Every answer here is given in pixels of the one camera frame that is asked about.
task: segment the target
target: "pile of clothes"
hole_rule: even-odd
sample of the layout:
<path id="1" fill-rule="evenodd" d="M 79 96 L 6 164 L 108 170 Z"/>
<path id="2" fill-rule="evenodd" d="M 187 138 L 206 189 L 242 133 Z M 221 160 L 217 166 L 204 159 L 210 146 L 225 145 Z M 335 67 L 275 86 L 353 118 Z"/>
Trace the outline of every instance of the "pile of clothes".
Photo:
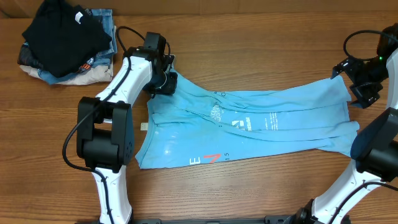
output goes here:
<path id="1" fill-rule="evenodd" d="M 110 82 L 117 53 L 111 9 L 45 0 L 22 36 L 20 68 L 48 84 Z"/>

